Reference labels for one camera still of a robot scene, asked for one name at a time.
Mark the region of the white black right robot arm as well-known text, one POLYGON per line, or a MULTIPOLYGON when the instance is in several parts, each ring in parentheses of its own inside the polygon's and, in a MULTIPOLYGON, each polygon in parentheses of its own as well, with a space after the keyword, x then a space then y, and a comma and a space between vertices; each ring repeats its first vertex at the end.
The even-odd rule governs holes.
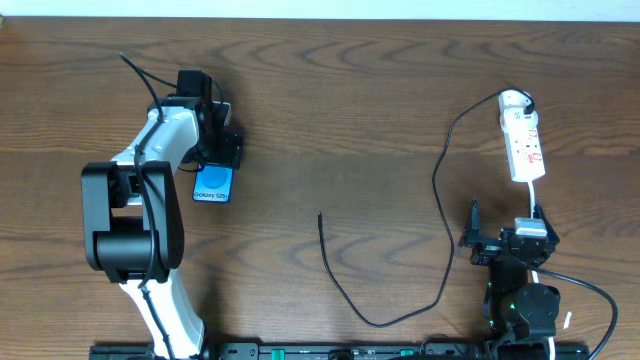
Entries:
POLYGON ((556 334, 560 294, 529 280, 555 251, 559 237, 539 205, 534 216, 517 217, 493 237, 480 231, 479 206, 471 203, 461 245, 472 250, 470 263, 489 268, 485 316, 491 328, 510 343, 534 342, 556 334))

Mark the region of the blue Galaxy smartphone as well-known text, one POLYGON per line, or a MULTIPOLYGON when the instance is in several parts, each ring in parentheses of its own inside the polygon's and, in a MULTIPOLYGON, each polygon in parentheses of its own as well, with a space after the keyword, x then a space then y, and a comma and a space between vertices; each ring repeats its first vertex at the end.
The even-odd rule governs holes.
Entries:
POLYGON ((234 170, 229 167, 206 165, 195 178, 194 201, 228 203, 231 198, 234 170))

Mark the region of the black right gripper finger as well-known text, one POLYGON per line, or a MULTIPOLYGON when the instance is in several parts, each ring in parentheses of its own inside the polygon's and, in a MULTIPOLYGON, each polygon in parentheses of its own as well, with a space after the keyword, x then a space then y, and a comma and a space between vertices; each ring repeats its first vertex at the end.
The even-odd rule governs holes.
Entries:
POLYGON ((549 221, 546 218, 546 215, 542 209, 542 206, 540 204, 536 204, 534 206, 534 218, 535 219, 539 219, 544 223, 545 229, 547 230, 547 237, 550 240, 555 240, 556 239, 556 232, 554 231, 553 227, 551 226, 551 224, 549 223, 549 221))
POLYGON ((478 240, 480 237, 479 206, 475 199, 471 202, 471 208, 464 227, 464 236, 466 240, 478 240))

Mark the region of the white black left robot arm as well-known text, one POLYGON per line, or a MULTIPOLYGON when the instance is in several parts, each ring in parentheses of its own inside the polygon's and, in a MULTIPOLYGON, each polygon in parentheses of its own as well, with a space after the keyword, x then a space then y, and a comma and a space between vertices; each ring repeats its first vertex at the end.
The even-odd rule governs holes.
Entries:
POLYGON ((243 138, 227 126, 230 103, 200 70, 181 70, 167 96, 155 96, 131 144, 81 173, 89 266, 129 295, 152 336, 148 359, 210 359, 204 321, 182 282, 185 231, 174 176, 195 164, 197 201, 226 203, 243 138))

